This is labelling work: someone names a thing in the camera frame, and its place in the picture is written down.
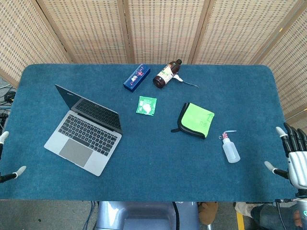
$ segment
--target laptop screen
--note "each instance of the laptop screen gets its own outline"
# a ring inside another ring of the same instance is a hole
[[[71,91],[55,85],[67,106],[74,112],[122,134],[118,113],[91,102]]]

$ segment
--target yellow line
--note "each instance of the yellow line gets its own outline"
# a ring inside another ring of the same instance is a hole
[[[236,219],[238,221],[238,230],[244,230],[244,221],[242,214],[236,212]]]

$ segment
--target blue box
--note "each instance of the blue box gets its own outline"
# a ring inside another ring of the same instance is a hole
[[[147,65],[144,65],[143,63],[140,64],[135,71],[130,75],[130,77],[125,80],[123,83],[124,87],[133,92],[135,89],[139,86],[139,84],[146,78],[146,76],[149,74],[150,68]]]

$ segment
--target trackpad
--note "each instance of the trackpad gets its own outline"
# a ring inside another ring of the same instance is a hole
[[[93,150],[72,139],[69,139],[59,155],[74,162],[75,164],[80,165],[81,167],[84,167],[92,152]]]

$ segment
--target blue table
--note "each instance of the blue table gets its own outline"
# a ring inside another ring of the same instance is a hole
[[[272,72],[266,66],[182,65],[182,79],[156,88],[151,73],[135,92],[122,83],[137,65],[40,64],[28,66],[12,106],[0,168],[22,165],[17,180],[0,185],[0,199],[134,201],[272,201],[293,197],[288,181],[263,162],[286,169],[275,133],[284,117]],[[68,107],[59,84],[120,115],[123,137],[100,177],[44,149]],[[157,98],[154,116],[136,114],[139,96]],[[215,113],[203,140],[171,133],[185,102]],[[228,163],[219,140],[225,130],[241,160]]]

